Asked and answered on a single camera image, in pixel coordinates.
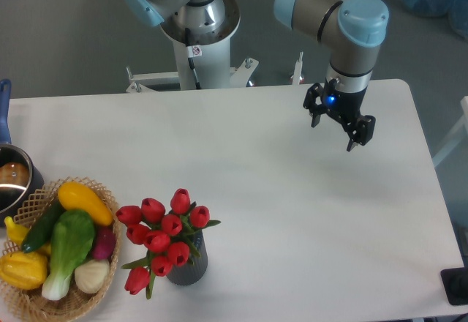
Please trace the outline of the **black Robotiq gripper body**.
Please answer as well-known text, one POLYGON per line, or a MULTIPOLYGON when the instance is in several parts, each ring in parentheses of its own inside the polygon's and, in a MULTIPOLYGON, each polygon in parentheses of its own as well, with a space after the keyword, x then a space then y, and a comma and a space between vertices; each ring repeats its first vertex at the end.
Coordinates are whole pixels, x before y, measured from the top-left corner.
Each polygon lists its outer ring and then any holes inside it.
POLYGON ((349 93, 339 91, 338 85, 337 79, 325 82, 318 111, 320 114, 327 114, 341 124, 355 123, 361 117, 361 105, 366 89, 349 93))

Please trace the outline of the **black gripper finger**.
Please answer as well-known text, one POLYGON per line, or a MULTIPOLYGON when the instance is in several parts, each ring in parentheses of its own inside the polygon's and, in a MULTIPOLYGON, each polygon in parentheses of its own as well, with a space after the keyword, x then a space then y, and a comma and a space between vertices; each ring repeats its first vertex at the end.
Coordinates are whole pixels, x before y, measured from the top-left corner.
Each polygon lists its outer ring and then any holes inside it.
POLYGON ((328 115, 328 107, 322 102, 326 87, 326 83, 324 85, 314 83, 306 91, 303 107, 309 111, 312 118, 311 127, 316 127, 320 123, 322 115, 328 115))
POLYGON ((356 146, 365 146, 373 138, 375 124, 376 119, 371 115, 360 115, 352 121, 343 119, 341 125, 349 137, 347 151, 352 151, 356 146))

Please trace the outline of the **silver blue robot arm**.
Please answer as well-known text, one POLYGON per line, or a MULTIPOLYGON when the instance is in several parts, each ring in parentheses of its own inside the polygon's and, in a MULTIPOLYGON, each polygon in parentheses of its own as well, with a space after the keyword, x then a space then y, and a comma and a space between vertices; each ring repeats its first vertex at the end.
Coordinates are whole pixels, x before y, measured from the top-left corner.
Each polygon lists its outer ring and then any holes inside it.
MULTIPOLYGON (((235 0, 124 0, 134 16, 160 27, 173 43, 183 90, 234 86, 230 40, 240 13, 235 0)), ((381 0, 274 0, 273 13, 287 28, 331 50, 324 83, 306 93, 303 106, 317 125, 322 115, 337 121, 349 147, 367 144, 375 119, 361 113, 380 46, 388 8, 381 0)))

